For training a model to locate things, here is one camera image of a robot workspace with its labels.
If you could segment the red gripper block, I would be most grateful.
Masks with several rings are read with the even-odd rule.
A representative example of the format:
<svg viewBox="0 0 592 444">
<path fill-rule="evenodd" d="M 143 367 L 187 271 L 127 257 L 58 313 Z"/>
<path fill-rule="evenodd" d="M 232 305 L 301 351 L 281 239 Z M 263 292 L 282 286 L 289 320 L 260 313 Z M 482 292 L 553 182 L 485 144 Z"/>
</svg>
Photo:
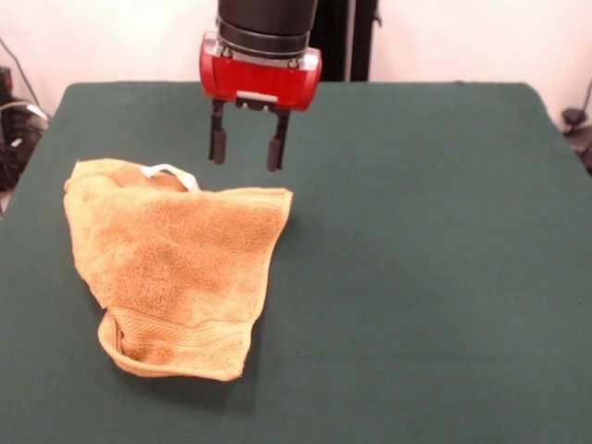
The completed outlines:
<svg viewBox="0 0 592 444">
<path fill-rule="evenodd" d="M 226 47 L 216 33 L 207 32 L 200 48 L 199 70 L 203 90 L 213 98 L 208 158 L 221 165 L 226 158 L 225 102 L 254 100 L 279 109 L 305 111 L 320 81 L 322 56 L 318 49 L 309 47 L 295 59 L 255 57 Z M 282 169 L 290 122 L 290 111 L 275 114 L 277 125 L 266 161 L 270 172 Z"/>
</svg>

